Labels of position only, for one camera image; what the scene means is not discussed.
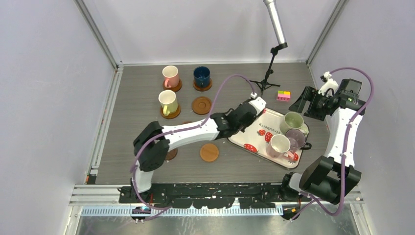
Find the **yellow-green handled mug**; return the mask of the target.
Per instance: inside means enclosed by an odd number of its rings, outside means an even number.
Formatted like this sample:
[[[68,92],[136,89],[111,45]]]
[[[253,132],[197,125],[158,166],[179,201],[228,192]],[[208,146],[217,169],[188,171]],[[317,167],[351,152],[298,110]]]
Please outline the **yellow-green handled mug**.
[[[172,115],[178,109],[176,93],[172,90],[162,91],[158,96],[161,111],[164,116]]]

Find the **white strawberry serving tray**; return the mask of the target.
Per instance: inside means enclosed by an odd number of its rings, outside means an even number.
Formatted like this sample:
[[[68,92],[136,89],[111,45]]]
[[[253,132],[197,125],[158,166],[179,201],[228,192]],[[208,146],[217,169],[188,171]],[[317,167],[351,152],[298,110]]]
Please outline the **white strawberry serving tray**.
[[[294,169],[299,165],[302,152],[312,148],[310,143],[306,142],[295,153],[285,153],[281,157],[272,157],[266,152],[266,147],[272,137],[281,134],[279,127],[284,118],[285,114],[271,109],[265,109],[263,114],[251,126],[246,128],[244,132],[238,132],[228,138],[228,140],[232,144],[285,169]]]

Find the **dark blue mug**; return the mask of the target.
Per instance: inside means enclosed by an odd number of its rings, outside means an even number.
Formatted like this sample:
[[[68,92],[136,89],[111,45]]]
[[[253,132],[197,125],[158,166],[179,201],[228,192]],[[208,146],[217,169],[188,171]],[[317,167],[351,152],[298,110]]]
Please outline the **dark blue mug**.
[[[193,72],[193,77],[198,88],[206,88],[210,85],[210,70],[205,66],[197,67]]]

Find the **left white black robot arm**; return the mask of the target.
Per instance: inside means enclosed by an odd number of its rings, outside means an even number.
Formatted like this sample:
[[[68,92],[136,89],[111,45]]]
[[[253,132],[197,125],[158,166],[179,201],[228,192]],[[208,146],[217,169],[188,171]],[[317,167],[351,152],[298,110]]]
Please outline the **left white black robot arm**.
[[[258,97],[249,99],[227,113],[214,113],[204,120],[176,126],[161,126],[158,121],[149,123],[134,139],[131,196],[139,203],[150,196],[151,180],[156,169],[162,166],[169,151],[199,141],[229,138],[244,132],[262,115],[266,102]]]

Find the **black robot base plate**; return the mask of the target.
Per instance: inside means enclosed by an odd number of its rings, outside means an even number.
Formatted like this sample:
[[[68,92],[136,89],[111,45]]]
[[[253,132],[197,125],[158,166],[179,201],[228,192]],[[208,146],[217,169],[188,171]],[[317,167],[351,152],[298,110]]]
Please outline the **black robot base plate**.
[[[139,195],[132,185],[117,190],[122,204],[145,201],[156,208],[228,209],[238,203],[242,209],[267,209],[277,203],[293,202],[298,206],[310,201],[307,197],[281,189],[280,183],[155,183]]]

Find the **ridged wooden coaster three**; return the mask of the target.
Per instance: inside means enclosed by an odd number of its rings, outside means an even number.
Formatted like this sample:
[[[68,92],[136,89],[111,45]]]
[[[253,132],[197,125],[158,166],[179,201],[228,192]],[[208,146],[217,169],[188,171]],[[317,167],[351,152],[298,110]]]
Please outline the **ridged wooden coaster three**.
[[[176,118],[179,114],[180,114],[180,112],[181,112],[181,106],[180,105],[178,105],[178,108],[177,108],[177,110],[176,110],[176,112],[174,112],[174,113],[172,113],[172,114],[169,114],[169,115],[164,115],[164,113],[163,113],[163,107],[160,107],[160,115],[163,117],[163,118],[165,118],[165,119],[173,119],[173,118]]]

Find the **dark walnut coaster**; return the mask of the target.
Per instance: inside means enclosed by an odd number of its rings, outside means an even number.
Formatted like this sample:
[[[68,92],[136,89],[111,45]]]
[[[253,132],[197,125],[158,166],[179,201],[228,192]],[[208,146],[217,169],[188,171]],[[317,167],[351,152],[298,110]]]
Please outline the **dark walnut coaster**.
[[[170,160],[174,159],[177,156],[177,153],[178,153],[177,148],[174,148],[173,150],[168,151],[167,154],[166,154],[165,160],[170,161]]]

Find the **ridged wooden coaster four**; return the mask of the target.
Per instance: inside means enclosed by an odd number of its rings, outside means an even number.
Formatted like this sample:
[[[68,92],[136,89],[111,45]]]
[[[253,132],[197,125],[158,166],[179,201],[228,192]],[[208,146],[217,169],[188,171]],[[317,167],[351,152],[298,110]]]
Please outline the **ridged wooden coaster four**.
[[[199,96],[192,101],[191,108],[198,115],[208,114],[212,107],[212,101],[205,96]]]

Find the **ridged wooden coaster one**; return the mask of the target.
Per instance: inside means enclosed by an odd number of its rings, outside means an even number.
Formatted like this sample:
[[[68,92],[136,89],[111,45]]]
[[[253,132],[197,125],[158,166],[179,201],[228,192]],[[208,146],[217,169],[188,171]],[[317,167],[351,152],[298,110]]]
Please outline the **ridged wooden coaster one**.
[[[178,83],[178,85],[176,87],[170,87],[170,88],[168,88],[168,87],[166,87],[165,82],[163,82],[162,86],[163,86],[163,89],[164,90],[171,90],[173,92],[178,92],[182,88],[183,84],[182,84],[182,81],[179,80],[179,83]]]

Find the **ridged wooden coaster two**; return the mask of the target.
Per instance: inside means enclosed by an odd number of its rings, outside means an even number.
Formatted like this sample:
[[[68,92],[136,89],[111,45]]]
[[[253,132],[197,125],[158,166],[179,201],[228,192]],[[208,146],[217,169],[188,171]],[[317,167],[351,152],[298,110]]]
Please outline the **ridged wooden coaster two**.
[[[196,81],[193,80],[193,88],[197,91],[200,91],[200,92],[208,91],[212,87],[212,84],[213,84],[213,81],[212,81],[212,79],[210,79],[208,86],[201,88],[201,87],[198,87],[197,84],[196,84]]]

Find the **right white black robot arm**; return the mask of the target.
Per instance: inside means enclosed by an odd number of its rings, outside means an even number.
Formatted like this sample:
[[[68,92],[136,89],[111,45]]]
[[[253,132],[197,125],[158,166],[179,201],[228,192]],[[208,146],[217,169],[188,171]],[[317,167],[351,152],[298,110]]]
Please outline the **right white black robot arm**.
[[[324,121],[331,119],[330,137],[325,153],[302,174],[289,173],[283,178],[279,194],[286,201],[294,201],[300,192],[310,193],[333,205],[341,202],[360,181],[362,173],[354,168],[353,149],[357,128],[365,113],[365,102],[359,99],[362,83],[343,79],[340,84],[328,79],[319,89],[307,86],[289,107],[304,116]]]

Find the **pink white red-handled mug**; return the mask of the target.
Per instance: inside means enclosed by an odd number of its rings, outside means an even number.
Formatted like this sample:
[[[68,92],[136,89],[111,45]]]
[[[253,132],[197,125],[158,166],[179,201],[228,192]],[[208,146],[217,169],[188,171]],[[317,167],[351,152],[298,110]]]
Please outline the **pink white red-handled mug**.
[[[292,161],[297,161],[299,159],[298,154],[296,153],[296,147],[291,143],[291,138],[286,137],[283,134],[273,135],[271,133],[266,133],[265,142],[266,153],[272,158],[282,158],[287,155],[287,158]]]

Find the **light orange coaster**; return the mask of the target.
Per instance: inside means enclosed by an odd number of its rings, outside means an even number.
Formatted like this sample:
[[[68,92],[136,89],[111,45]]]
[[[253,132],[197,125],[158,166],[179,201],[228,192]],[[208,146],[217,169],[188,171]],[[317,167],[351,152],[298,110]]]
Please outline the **light orange coaster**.
[[[213,162],[219,157],[219,148],[212,144],[204,144],[200,149],[200,157],[205,162]]]

